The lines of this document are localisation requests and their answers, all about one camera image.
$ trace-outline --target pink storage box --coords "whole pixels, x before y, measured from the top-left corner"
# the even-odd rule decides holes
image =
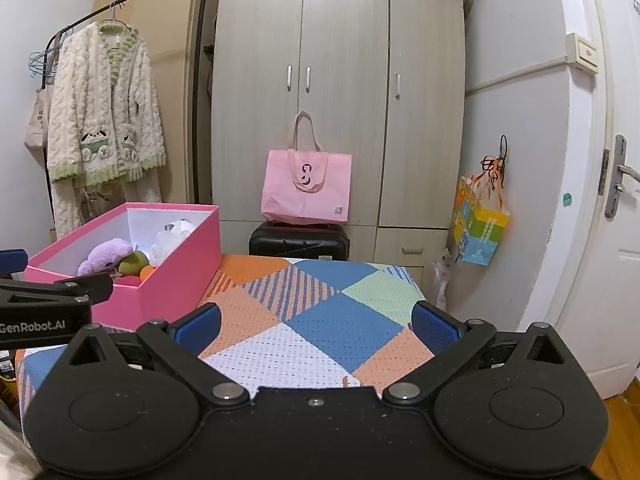
[[[92,307],[94,322],[135,330],[153,318],[175,321],[194,310],[220,266],[218,206],[126,203],[61,238],[29,260],[30,282],[52,283],[76,275],[98,244],[127,240],[149,256],[166,224],[187,220],[196,229],[140,286],[113,285],[109,301]]]

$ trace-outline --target purple plush toy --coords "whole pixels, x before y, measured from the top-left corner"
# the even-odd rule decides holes
[[[125,256],[133,252],[133,247],[122,238],[114,238],[95,246],[86,260],[78,267],[78,276],[109,269],[117,265]]]

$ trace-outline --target clothes rack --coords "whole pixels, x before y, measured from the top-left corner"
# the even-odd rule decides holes
[[[58,34],[62,35],[68,30],[80,25],[80,23],[85,22],[86,20],[90,20],[92,17],[97,16],[101,12],[105,10],[110,10],[112,7],[115,7],[119,4],[123,4],[124,2],[128,2],[129,0],[113,0],[109,5],[101,7],[98,10],[94,10],[90,14],[84,16],[83,18],[77,20],[71,25],[67,25],[66,27],[60,29],[56,34],[54,34],[49,43],[47,43],[47,47],[45,51],[47,51],[51,43],[56,39]],[[198,21],[196,23],[196,38],[195,38],[195,52],[193,53],[193,89],[191,95],[191,169],[193,173],[193,195],[194,202],[196,204],[200,203],[199,197],[199,188],[198,188],[198,74],[200,72],[200,50],[202,43],[202,22],[204,20],[204,11],[205,4],[207,0],[200,0],[200,8],[198,9]],[[44,89],[47,84],[47,75],[44,73],[42,75],[42,88]],[[53,211],[53,200],[51,197],[51,183],[49,180],[49,171],[46,168],[46,160],[47,160],[47,152],[45,150],[45,173],[47,176],[47,188],[49,189],[49,201],[51,202],[51,210]]]

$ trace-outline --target black suitcase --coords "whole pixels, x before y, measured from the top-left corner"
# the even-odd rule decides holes
[[[265,222],[251,235],[249,254],[346,261],[349,257],[349,239],[339,225],[301,226]]]

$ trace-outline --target door handle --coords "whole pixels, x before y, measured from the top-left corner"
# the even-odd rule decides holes
[[[423,248],[420,249],[405,249],[404,247],[400,247],[402,249],[402,254],[406,254],[407,256],[409,254],[422,254],[422,252],[424,251]]]
[[[622,135],[616,135],[616,145],[613,152],[613,173],[611,182],[609,183],[609,195],[607,196],[607,205],[604,208],[604,216],[613,218],[618,212],[618,202],[620,194],[625,192],[625,186],[622,184],[622,178],[625,175],[630,176],[633,180],[640,183],[640,173],[632,167],[625,164],[626,158],[626,139]]]

